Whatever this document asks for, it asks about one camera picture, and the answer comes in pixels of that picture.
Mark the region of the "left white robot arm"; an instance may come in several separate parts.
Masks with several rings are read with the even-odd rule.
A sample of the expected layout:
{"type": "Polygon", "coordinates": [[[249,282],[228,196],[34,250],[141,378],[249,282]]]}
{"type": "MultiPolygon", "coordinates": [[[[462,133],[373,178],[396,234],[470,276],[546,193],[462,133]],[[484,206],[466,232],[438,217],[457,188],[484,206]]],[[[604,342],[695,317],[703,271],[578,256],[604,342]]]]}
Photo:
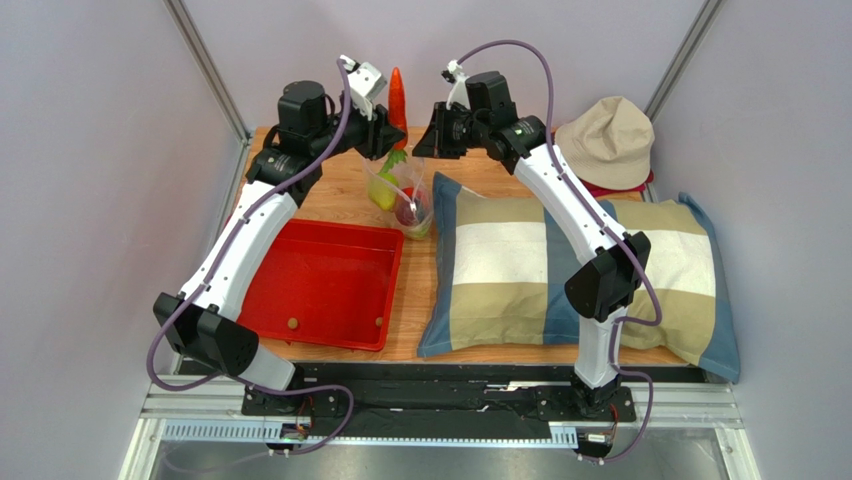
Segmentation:
{"type": "Polygon", "coordinates": [[[176,295],[161,293],[153,311],[162,340],[176,353],[263,394],[293,396],[296,366],[262,346],[258,334],[237,319],[248,288],[273,241],[293,218],[322,175],[324,160],[350,149],[376,160],[404,133],[376,103],[386,81],[355,74],[341,94],[341,109],[315,81],[287,85],[278,100],[278,122],[255,156],[236,211],[195,274],[176,295]]]}

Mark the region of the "white green cauliflower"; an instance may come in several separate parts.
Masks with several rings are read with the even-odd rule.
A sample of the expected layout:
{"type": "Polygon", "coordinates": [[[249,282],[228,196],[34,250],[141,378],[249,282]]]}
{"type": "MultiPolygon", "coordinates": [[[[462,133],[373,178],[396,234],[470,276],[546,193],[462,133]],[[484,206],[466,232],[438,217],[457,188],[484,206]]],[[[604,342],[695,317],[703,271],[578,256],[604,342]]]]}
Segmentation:
{"type": "Polygon", "coordinates": [[[416,225],[405,226],[403,228],[404,235],[412,240],[424,240],[429,237],[432,221],[427,219],[416,225]]]}

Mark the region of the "orange carrot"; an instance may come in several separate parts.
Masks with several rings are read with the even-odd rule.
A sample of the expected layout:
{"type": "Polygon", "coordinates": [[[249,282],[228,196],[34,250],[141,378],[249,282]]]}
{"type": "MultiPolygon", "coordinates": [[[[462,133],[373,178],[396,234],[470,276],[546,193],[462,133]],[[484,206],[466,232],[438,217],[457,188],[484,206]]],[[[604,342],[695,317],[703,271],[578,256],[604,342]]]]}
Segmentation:
{"type": "Polygon", "coordinates": [[[387,159],[380,169],[381,173],[388,173],[396,164],[407,159],[408,125],[406,93],[403,78],[398,67],[393,68],[389,82],[388,119],[393,127],[403,132],[403,137],[390,150],[387,159]]]}

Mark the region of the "green apple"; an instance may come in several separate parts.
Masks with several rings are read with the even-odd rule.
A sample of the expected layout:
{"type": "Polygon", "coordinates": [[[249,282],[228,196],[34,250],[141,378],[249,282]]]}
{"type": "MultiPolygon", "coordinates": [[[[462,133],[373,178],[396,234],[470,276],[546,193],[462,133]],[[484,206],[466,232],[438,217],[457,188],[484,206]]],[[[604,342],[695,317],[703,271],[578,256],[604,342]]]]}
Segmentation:
{"type": "Polygon", "coordinates": [[[396,205],[396,187],[399,181],[390,172],[372,175],[367,181],[367,195],[369,200],[386,212],[392,212],[396,205]]]}

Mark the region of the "clear zip top bag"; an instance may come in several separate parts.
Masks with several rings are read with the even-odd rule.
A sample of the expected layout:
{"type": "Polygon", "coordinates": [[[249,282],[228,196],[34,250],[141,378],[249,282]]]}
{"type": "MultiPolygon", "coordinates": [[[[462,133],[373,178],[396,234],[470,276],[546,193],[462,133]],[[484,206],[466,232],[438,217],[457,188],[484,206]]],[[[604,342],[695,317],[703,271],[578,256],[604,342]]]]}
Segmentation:
{"type": "Polygon", "coordinates": [[[434,219],[432,191],[422,158],[392,150],[379,160],[362,160],[368,201],[389,228],[409,239],[429,236],[434,219]]]}

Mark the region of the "dark purple mangosteen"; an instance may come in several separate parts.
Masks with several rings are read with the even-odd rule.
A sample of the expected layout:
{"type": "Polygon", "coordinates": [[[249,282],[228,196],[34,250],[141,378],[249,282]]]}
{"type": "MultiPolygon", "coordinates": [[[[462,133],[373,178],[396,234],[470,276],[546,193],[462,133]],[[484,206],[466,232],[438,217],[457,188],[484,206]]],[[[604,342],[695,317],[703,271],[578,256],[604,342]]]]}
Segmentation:
{"type": "Polygon", "coordinates": [[[414,227],[422,222],[417,203],[398,203],[395,206],[394,215],[396,221],[403,227],[414,227]]]}

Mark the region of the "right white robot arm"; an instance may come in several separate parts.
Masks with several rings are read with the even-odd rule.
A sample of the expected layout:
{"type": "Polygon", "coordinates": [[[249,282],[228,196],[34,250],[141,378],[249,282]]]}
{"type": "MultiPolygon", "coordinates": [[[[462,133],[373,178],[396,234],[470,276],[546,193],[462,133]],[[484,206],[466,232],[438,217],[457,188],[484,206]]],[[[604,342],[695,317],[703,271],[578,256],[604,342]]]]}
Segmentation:
{"type": "Polygon", "coordinates": [[[449,96],[435,104],[413,152],[459,159],[482,148],[555,220],[580,264],[564,286],[579,315],[579,352],[568,402],[587,418],[608,413],[622,379],[615,367],[619,324],[642,284],[651,242],[643,233],[628,233],[585,190],[556,151],[551,127],[534,115],[518,114],[502,74],[468,76],[455,66],[442,76],[451,85],[449,96]]]}

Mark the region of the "red yellow apple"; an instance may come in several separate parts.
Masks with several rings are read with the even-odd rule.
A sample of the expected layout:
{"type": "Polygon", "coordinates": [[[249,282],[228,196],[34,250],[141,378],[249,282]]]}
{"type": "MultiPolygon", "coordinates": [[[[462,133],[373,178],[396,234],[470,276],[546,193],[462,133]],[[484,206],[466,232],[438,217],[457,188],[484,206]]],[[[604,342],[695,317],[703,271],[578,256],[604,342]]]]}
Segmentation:
{"type": "Polygon", "coordinates": [[[411,203],[416,204],[419,208],[429,203],[429,192],[422,186],[406,187],[402,189],[402,193],[397,195],[398,206],[408,208],[411,203]]]}

